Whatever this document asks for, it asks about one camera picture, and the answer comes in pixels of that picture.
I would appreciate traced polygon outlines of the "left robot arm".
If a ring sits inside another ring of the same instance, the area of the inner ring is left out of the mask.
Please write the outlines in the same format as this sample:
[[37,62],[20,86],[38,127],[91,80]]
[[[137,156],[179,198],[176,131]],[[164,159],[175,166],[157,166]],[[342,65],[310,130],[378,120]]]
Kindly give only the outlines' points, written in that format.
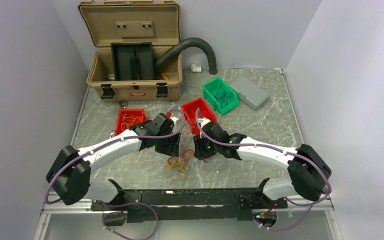
[[159,113],[153,120],[145,120],[122,133],[95,145],[75,149],[63,147],[46,174],[48,187],[44,197],[48,205],[62,201],[73,205],[82,199],[104,203],[117,210],[125,203],[125,190],[113,179],[99,181],[92,174],[109,163],[144,149],[177,157],[183,115],[177,117]]

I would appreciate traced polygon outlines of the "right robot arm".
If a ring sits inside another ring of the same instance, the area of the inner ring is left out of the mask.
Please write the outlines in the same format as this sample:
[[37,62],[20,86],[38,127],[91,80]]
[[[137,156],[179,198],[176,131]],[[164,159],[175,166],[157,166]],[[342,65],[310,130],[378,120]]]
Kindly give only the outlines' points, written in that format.
[[200,118],[197,126],[200,133],[193,138],[197,159],[220,154],[227,159],[255,161],[287,171],[285,176],[269,178],[261,183],[255,200],[262,208],[294,195],[317,202],[322,195],[327,196],[332,191],[330,167],[308,144],[281,147],[240,133],[228,134],[218,123],[207,118]]

